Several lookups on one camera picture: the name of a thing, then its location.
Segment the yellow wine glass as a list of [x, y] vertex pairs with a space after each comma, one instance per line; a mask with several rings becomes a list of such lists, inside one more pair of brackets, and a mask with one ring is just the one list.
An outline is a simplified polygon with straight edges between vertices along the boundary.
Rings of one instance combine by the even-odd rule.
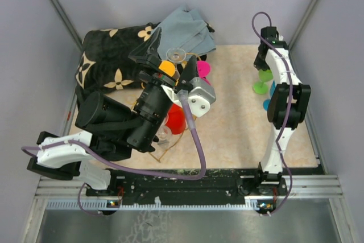
[[159, 69], [166, 75], [171, 76], [175, 80], [179, 78], [179, 73], [177, 72], [174, 63], [168, 60], [162, 60], [162, 62], [159, 65]]

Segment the green wine glass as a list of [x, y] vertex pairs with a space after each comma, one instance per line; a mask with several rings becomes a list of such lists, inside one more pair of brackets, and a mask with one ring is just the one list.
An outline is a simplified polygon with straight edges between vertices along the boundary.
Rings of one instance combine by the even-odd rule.
[[268, 69], [266, 71], [264, 70], [259, 70], [258, 71], [258, 77], [259, 77], [259, 81], [255, 82], [253, 84], [253, 91], [256, 94], [266, 94], [268, 93], [269, 87], [268, 87], [268, 82], [270, 82], [271, 80], [273, 80], [273, 74], [272, 72]]

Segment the blue wine glass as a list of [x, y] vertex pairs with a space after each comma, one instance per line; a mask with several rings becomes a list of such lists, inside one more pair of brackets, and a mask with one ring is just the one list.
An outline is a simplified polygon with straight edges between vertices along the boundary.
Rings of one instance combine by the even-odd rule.
[[268, 107], [269, 107], [271, 98], [272, 98], [272, 96], [274, 94], [275, 88], [276, 88], [276, 83], [275, 83], [275, 81], [273, 81], [272, 84], [271, 84], [270, 90], [269, 90], [269, 96], [270, 97], [268, 99], [264, 100], [264, 102], [263, 102], [263, 108], [264, 108], [265, 111], [268, 111]]

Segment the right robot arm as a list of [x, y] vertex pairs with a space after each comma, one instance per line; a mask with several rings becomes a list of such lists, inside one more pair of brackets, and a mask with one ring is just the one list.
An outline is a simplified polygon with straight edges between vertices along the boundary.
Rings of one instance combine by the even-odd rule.
[[294, 131], [304, 121], [311, 87], [297, 77], [289, 59], [288, 45], [276, 27], [261, 29], [254, 67], [264, 72], [270, 71], [275, 83], [267, 108], [271, 131], [266, 152], [258, 165], [254, 188], [261, 195], [284, 195], [284, 154]]

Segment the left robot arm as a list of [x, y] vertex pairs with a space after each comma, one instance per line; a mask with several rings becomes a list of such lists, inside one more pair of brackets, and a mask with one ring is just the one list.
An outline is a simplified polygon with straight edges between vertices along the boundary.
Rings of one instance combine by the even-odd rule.
[[[162, 29], [157, 28], [150, 39], [130, 53], [134, 64], [141, 67], [139, 77], [145, 88], [133, 108], [93, 92], [80, 103], [76, 134], [58, 137], [46, 131], [40, 133], [35, 147], [23, 147], [30, 155], [27, 169], [55, 180], [81, 181], [85, 186], [110, 196], [118, 189], [113, 171], [178, 180], [200, 180], [206, 173], [204, 152], [189, 103], [190, 80], [175, 80], [162, 70], [158, 46]], [[150, 153], [157, 141], [157, 132], [173, 105], [180, 105], [187, 120], [200, 160], [200, 170], [194, 175], [172, 174], [120, 166], [132, 151]]]

